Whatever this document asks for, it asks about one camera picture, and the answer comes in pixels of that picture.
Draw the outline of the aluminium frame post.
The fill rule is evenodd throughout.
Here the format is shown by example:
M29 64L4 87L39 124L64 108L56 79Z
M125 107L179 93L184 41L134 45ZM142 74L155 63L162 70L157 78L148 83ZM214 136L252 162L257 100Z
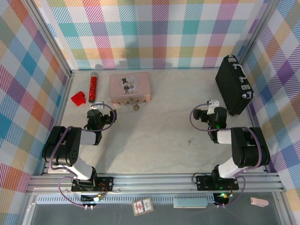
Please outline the aluminium frame post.
M281 0L256 0L255 6L251 11L249 20L242 33L241 41L239 41L239 46L236 45L235 48L235 53L237 53L237 58L241 64L246 62L280 1Z
M72 70L67 63L62 51L60 50L58 44L56 43L50 29L42 17L38 7L36 6L34 0L21 0L22 3L25 5L26 9L28 10L30 16L32 16L33 21L37 25L40 33L44 37L46 43L49 45L52 53L57 58L59 65L64 70L65 74L69 77L72 76Z

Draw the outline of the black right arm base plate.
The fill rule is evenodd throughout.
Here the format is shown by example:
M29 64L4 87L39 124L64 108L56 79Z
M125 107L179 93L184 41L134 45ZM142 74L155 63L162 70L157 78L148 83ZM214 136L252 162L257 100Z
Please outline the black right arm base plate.
M196 176L198 191L232 191L238 190L238 181L235 179L215 179L211 176Z

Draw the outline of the small brass padlock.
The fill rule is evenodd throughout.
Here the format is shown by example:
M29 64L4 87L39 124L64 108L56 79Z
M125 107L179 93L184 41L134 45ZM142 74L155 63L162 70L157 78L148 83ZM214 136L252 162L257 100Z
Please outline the small brass padlock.
M129 99L130 101L130 104L133 106L133 108L136 110L136 111L138 111L139 110L139 105L132 99L132 98L130 98Z

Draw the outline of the pink eraser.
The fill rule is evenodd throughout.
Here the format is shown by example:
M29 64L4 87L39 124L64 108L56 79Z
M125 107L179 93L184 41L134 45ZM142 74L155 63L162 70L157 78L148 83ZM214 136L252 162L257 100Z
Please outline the pink eraser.
M254 198L254 197L250 198L250 203L252 205L259 206L259 207L266 207L269 205L269 202L267 200Z

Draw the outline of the pink wedding couple tin box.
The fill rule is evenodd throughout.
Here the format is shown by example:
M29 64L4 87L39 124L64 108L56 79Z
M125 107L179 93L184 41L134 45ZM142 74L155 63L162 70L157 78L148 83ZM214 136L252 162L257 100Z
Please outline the pink wedding couple tin box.
M148 72L110 76L109 96L114 105L135 105L151 101Z

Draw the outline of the red plastic block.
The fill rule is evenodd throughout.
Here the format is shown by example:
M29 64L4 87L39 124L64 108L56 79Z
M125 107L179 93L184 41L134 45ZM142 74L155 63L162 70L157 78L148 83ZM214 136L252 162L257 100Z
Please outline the red plastic block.
M73 95L71 97L71 100L77 106L80 106L82 104L86 104L85 94L82 91L79 91L78 93Z

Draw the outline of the black briefcase with metal latches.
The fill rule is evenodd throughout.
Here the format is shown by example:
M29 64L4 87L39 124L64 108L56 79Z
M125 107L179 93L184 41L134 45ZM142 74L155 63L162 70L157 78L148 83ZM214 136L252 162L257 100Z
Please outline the black briefcase with metal latches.
M223 58L215 80L231 116L240 115L255 96L235 55Z

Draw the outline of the playing card box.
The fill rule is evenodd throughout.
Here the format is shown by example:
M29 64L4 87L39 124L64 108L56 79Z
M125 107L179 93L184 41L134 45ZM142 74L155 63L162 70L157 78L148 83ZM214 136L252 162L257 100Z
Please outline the playing card box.
M151 197L142 198L137 201L133 201L132 208L133 208L134 216L139 216L154 211Z

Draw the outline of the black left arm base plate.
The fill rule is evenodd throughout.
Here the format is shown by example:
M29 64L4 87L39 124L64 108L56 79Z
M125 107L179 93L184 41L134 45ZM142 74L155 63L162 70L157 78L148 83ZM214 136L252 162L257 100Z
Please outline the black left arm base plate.
M91 180L72 180L72 192L112 192L113 177L96 177Z

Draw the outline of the aluminium mounting rail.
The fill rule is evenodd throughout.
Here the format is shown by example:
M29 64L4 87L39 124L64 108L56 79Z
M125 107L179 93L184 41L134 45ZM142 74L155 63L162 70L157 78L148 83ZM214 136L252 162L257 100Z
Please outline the aluminium mounting rail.
M58 182L67 174L33 176L27 193L59 193ZM196 193L191 173L107 173L114 177L112 192L115 194L187 194ZM245 192L284 192L285 187L277 173L244 173Z

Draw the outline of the black controller board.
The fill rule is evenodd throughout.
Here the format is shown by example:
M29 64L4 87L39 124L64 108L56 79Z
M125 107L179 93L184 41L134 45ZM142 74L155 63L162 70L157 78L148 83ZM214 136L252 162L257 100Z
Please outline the black controller board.
M229 196L227 193L214 193L214 201L215 204L228 204L229 203Z
M104 198L104 194L96 194L96 195L81 195L81 202L99 202Z

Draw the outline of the teal rectangular case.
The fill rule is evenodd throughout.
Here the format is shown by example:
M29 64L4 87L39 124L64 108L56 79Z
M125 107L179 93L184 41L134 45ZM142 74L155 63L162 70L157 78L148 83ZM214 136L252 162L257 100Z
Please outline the teal rectangular case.
M204 198L174 198L173 207L178 209L202 209L208 206Z

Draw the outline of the red glitter tube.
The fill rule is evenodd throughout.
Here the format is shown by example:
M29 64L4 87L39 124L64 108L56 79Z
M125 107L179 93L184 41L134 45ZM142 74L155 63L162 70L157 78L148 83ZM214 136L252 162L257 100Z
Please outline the red glitter tube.
M90 90L89 90L89 102L94 103L96 100L98 73L91 72L90 74Z

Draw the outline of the grey metal shelf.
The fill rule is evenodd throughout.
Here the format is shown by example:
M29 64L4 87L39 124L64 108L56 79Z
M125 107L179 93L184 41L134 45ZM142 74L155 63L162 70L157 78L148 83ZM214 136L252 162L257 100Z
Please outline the grey metal shelf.
M94 210L71 204L29 203L21 225L296 225L282 193L243 193L225 207L209 203L202 209L178 209L173 203L153 203L154 211L134 216L132 203L103 203ZM264 199L266 207L250 203Z

